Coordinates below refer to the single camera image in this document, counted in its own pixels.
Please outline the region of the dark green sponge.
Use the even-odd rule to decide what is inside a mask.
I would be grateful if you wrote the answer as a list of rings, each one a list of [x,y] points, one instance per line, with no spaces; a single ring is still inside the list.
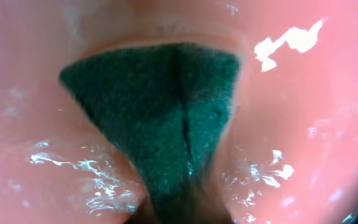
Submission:
[[[60,83],[140,174],[147,195],[129,223],[231,223],[210,165],[232,114],[240,58],[191,42],[84,58]]]

